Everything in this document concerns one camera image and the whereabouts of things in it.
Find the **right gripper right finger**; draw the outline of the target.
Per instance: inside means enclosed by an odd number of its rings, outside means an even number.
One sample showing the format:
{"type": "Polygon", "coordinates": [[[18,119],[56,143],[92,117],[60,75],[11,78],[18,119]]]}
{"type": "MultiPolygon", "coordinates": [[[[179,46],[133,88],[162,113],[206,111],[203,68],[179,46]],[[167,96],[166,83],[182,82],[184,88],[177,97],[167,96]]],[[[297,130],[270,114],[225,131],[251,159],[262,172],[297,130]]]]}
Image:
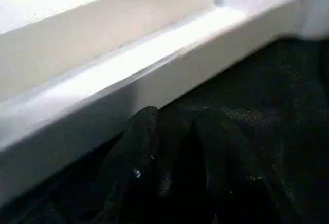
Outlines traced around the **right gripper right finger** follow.
{"type": "Polygon", "coordinates": [[[271,178],[240,127],[214,117],[201,117],[193,127],[202,145],[217,223],[285,223],[271,178]]]}

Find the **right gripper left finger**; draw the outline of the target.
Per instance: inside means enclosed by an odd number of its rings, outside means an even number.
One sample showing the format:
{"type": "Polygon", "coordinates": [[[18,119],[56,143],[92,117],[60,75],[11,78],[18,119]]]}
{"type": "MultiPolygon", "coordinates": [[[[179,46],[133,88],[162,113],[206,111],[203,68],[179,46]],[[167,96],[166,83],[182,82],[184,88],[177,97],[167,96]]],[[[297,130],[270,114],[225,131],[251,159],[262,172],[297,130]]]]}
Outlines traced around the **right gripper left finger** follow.
{"type": "Polygon", "coordinates": [[[153,106],[134,114],[102,162],[102,223],[164,223],[158,118],[153,106]]]}

